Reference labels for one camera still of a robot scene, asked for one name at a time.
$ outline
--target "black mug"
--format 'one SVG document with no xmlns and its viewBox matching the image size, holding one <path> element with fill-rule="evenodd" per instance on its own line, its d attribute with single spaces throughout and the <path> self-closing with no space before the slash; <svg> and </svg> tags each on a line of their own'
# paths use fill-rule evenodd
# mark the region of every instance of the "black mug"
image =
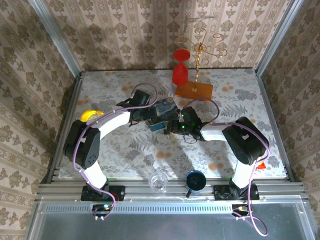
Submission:
<svg viewBox="0 0 320 240">
<path fill-rule="evenodd" d="M 186 175 L 185 183 L 189 189 L 186 197 L 189 198 L 191 193 L 198 193 L 204 189 L 207 184 L 207 179 L 202 172 L 194 170 Z"/>
</svg>

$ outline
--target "table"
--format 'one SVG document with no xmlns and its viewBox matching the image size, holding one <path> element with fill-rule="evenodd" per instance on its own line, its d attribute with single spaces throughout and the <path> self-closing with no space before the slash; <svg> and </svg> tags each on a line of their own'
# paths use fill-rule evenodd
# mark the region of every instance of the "table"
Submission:
<svg viewBox="0 0 320 240">
<path fill-rule="evenodd" d="M 195 70 L 189 70 L 194 79 Z M 85 110 L 110 112 L 117 103 L 130 97 L 131 90 L 139 83 L 156 86 L 158 99 L 173 97 L 179 108 L 191 101 L 175 97 L 172 70 L 93 71 L 84 72 L 73 120 Z M 215 121 L 232 122 L 248 117 L 266 136 L 270 143 L 271 157 L 266 169 L 256 170 L 254 178 L 286 178 L 284 164 L 277 147 L 273 129 L 261 95 L 257 78 L 252 69 L 202 69 L 200 83 L 213 84 L 212 99 L 220 108 Z M 153 89 L 139 89 L 154 98 Z M 211 120 L 217 110 L 212 103 L 197 101 L 192 104 L 203 122 Z M 199 170 L 207 178 L 230 178 L 237 159 L 227 142 L 198 141 L 186 143 L 181 135 L 164 135 L 163 130 L 151 132 L 146 123 L 128 127 L 123 125 L 101 140 L 99 165 L 108 178 L 148 178 L 154 171 L 162 171 L 169 178 L 185 178 L 191 170 Z M 59 178 L 79 178 L 71 162 L 63 157 Z"/>
</svg>

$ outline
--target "yellow object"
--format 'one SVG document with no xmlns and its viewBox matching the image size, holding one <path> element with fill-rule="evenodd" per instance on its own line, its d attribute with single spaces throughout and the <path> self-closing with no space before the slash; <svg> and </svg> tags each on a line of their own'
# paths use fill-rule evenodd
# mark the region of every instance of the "yellow object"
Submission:
<svg viewBox="0 0 320 240">
<path fill-rule="evenodd" d="M 89 120 L 89 118 L 94 115 L 94 114 L 99 114 L 99 115 L 103 115 L 104 113 L 102 111 L 99 111 L 99 110 L 85 110 L 82 115 L 81 115 L 81 118 L 80 120 L 82 122 L 86 122 Z"/>
</svg>

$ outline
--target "cable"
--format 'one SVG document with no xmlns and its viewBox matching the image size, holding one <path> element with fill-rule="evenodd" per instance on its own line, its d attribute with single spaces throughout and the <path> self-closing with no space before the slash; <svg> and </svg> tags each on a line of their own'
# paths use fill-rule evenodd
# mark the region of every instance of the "cable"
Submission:
<svg viewBox="0 0 320 240">
<path fill-rule="evenodd" d="M 155 91 L 155 99 L 154 99 L 154 101 L 153 101 L 152 103 L 150 103 L 150 104 L 148 104 L 148 105 L 145 105 L 145 106 L 130 106 L 130 107 L 125 107 L 125 108 L 120 108 L 120 109 L 113 110 L 112 112 L 109 112 L 109 113 L 107 113 L 107 114 L 104 114 L 104 115 L 100 116 L 98 119 L 96 119 L 95 121 L 93 121 L 93 122 L 91 122 L 89 125 L 87 125 L 86 128 L 82 131 L 82 133 L 81 133 L 80 136 L 79 136 L 78 141 L 77 141 L 76 144 L 75 144 L 75 148 L 74 148 L 74 151 L 73 151 L 73 155 L 72 155 L 72 165 L 73 165 L 74 170 L 76 170 L 77 172 L 79 172 L 79 173 L 81 174 L 81 176 L 84 178 L 84 180 L 86 181 L 86 183 L 87 183 L 91 188 L 93 188 L 94 190 L 96 190 L 96 191 L 98 191 L 98 192 L 100 192 L 100 193 L 107 194 L 107 195 L 109 195 L 109 196 L 111 197 L 113 205 L 112 205 L 112 208 L 110 209 L 109 213 L 106 214 L 106 217 L 109 216 L 109 214 L 111 214 L 111 212 L 113 211 L 113 209 L 114 209 L 113 206 L 116 204 L 116 199 L 115 199 L 115 197 L 114 197 L 110 192 L 104 191 L 104 190 L 102 190 L 102 189 L 99 189 L 99 188 L 93 186 L 92 183 L 91 183 L 91 182 L 89 181 L 89 179 L 87 178 L 87 176 L 85 175 L 85 173 L 84 173 L 84 171 L 83 171 L 83 168 L 82 168 L 82 167 L 81 167 L 81 168 L 77 168 L 77 166 L 76 166 L 76 156 L 77 156 L 77 152 L 78 152 L 78 149 L 79 149 L 79 146 L 80 146 L 80 143 L 81 143 L 82 138 L 84 137 L 84 135 L 86 134 L 87 130 L 88 130 L 90 127 L 92 127 L 92 126 L 98 124 L 100 121 L 102 121 L 102 120 L 110 117 L 112 114 L 116 114 L 116 113 L 123 112 L 123 111 L 127 111 L 127 110 L 132 110 L 132 109 L 144 109 L 144 108 L 149 108 L 149 107 L 151 107 L 153 104 L 156 103 L 156 101 L 158 100 L 158 91 L 157 91 L 156 87 L 153 86 L 153 85 L 150 84 L 150 83 L 140 83 L 140 84 L 136 85 L 136 86 L 132 89 L 131 97 L 133 96 L 134 91 L 136 90 L 136 88 L 137 88 L 138 86 L 141 86 L 141 85 L 149 85 L 149 86 L 151 86 L 151 87 L 154 89 L 154 91 Z"/>
<path fill-rule="evenodd" d="M 197 98 L 197 99 L 192 100 L 191 102 L 189 102 L 187 105 L 185 105 L 185 106 L 182 107 L 182 108 L 184 109 L 184 108 L 186 108 L 187 106 L 189 106 L 190 104 L 192 104 L 193 102 L 195 102 L 195 101 L 201 101 L 201 100 L 209 100 L 210 102 L 212 102 L 212 103 L 216 106 L 216 109 L 217 109 L 218 113 L 216 114 L 216 116 L 215 116 L 213 119 L 211 119 L 211 120 L 209 121 L 209 123 L 211 123 L 212 121 L 216 120 L 216 119 L 219 117 L 219 115 L 220 115 L 220 109 L 219 109 L 219 107 L 218 107 L 218 104 L 216 104 L 216 102 L 213 101 L 212 99 L 207 98 L 207 97 L 199 97 L 199 98 Z"/>
<path fill-rule="evenodd" d="M 96 220 L 98 220 L 97 211 L 98 211 L 99 209 L 107 210 L 104 206 L 96 206 L 96 207 L 94 208 L 93 214 L 92 214 Z M 102 219 L 104 220 L 106 217 L 108 217 L 109 214 L 110 214 L 110 211 L 109 211 L 107 214 L 101 216 Z"/>
<path fill-rule="evenodd" d="M 113 196 L 115 196 L 115 197 L 117 197 L 117 201 L 116 201 L 116 203 L 118 203 L 118 202 L 119 202 L 118 194 L 116 194 L 115 192 L 113 192 L 113 193 L 112 193 L 112 195 L 113 195 Z"/>
<path fill-rule="evenodd" d="M 195 144 L 196 142 L 198 142 L 198 139 L 196 139 L 194 142 L 186 141 L 186 135 L 183 135 L 183 140 L 185 141 L 186 144 Z"/>
<path fill-rule="evenodd" d="M 267 159 L 270 157 L 270 155 L 271 155 L 269 146 L 268 146 L 267 143 L 263 140 L 263 138 L 262 138 L 261 136 L 259 136 L 259 134 L 257 134 L 257 133 L 256 133 L 255 131 L 253 131 L 251 128 L 249 128 L 249 127 L 247 127 L 247 126 L 245 126 L 245 125 L 242 125 L 242 124 L 240 124 L 240 123 L 237 123 L 237 122 L 222 122 L 222 123 L 213 123 L 213 124 L 211 124 L 211 125 L 212 125 L 212 126 L 223 126 L 223 125 L 229 125 L 229 126 L 231 126 L 231 125 L 234 125 L 234 126 L 243 128 L 243 129 L 247 130 L 249 133 L 253 134 L 253 135 L 262 143 L 262 145 L 265 147 L 266 152 L 267 152 L 266 156 L 265 156 L 264 158 L 259 159 L 259 160 L 257 160 L 257 161 L 255 162 L 255 164 L 254 164 L 254 166 L 253 166 L 253 170 L 252 170 L 251 176 L 250 176 L 250 178 L 249 178 L 249 185 L 248 185 L 248 207 L 249 207 L 249 216 L 247 216 L 247 218 L 250 218 L 250 219 L 251 219 L 252 225 L 253 225 L 254 229 L 257 231 L 258 234 L 260 234 L 262 237 L 268 236 L 268 228 L 267 228 L 266 224 L 265 224 L 260 218 L 255 217 L 255 216 L 252 215 L 252 209 L 251 209 L 251 204 L 250 204 L 250 194 L 251 194 L 251 183 L 252 183 L 252 181 L 253 181 L 253 176 L 254 176 L 254 172 L 255 172 L 255 170 L 256 170 L 257 164 L 258 164 L 259 162 L 262 162 L 262 161 L 267 160 Z M 262 223 L 262 225 L 263 225 L 264 228 L 265 228 L 265 233 L 262 233 L 262 232 L 258 229 L 258 227 L 257 227 L 254 219 L 256 219 L 256 220 L 258 220 L 259 222 Z"/>
</svg>

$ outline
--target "glass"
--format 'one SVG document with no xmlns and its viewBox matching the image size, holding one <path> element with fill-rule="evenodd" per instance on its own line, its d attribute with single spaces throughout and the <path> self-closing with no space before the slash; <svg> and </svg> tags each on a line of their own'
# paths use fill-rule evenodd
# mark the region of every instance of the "glass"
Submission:
<svg viewBox="0 0 320 240">
<path fill-rule="evenodd" d="M 166 174 L 160 171 L 152 173 L 149 177 L 149 186 L 155 192 L 164 193 L 167 190 L 168 178 Z"/>
</svg>

